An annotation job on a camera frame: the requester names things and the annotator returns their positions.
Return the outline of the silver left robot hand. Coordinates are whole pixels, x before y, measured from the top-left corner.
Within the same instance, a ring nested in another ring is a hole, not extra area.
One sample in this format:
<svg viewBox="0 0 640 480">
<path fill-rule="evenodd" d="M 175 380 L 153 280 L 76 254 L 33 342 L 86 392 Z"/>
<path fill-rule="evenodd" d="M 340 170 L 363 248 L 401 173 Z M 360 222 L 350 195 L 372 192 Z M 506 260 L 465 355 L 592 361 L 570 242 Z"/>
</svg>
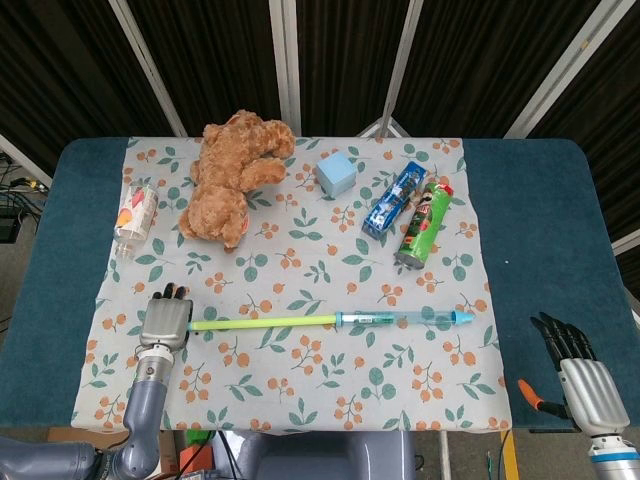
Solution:
<svg viewBox="0 0 640 480">
<path fill-rule="evenodd" d="M 174 283 L 153 293 L 139 334 L 142 347 L 162 345 L 176 352 L 186 345 L 193 312 L 193 301 L 186 295 L 187 288 Z"/>
</svg>

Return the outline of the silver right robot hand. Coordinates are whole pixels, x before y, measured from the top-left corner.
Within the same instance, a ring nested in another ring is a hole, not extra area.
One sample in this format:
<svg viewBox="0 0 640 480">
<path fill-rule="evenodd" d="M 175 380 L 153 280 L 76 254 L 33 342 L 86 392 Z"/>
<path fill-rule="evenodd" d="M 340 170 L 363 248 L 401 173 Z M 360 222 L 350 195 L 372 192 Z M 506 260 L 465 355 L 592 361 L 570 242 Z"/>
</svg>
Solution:
<svg viewBox="0 0 640 480">
<path fill-rule="evenodd" d="M 537 411 L 572 421 L 590 437 L 622 433 L 630 418 L 611 373 L 597 358 L 586 334 L 544 312 L 530 321 L 545 343 L 564 402 L 531 398 L 529 404 Z"/>
</svg>

